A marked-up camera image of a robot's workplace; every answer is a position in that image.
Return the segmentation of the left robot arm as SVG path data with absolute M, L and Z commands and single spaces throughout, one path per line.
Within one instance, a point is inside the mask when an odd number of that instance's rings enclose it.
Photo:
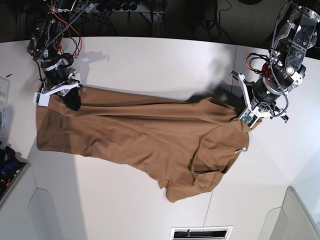
M 303 82 L 306 71 L 303 60 L 316 45 L 319 23 L 318 0 L 288 0 L 277 16 L 269 54 L 252 52 L 245 57 L 245 65 L 259 79 L 247 81 L 244 74 L 231 72 L 239 82 L 245 103 L 239 119 L 249 128 L 262 118 L 280 117 L 288 121 L 288 108 L 277 107 L 276 101 L 281 96 L 287 98 Z

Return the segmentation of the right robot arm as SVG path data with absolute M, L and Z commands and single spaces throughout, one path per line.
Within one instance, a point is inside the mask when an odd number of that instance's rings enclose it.
M 81 106 L 79 90 L 82 85 L 74 79 L 77 72 L 72 65 L 79 56 L 82 40 L 75 41 L 73 53 L 65 52 L 62 44 L 64 36 L 72 38 L 69 30 L 79 34 L 73 24 L 85 12 L 89 1 L 76 8 L 78 3 L 77 0 L 45 0 L 44 24 L 30 35 L 27 52 L 37 64 L 40 80 L 40 88 L 33 99 L 38 106 L 47 107 L 52 95 L 58 96 L 73 111 Z

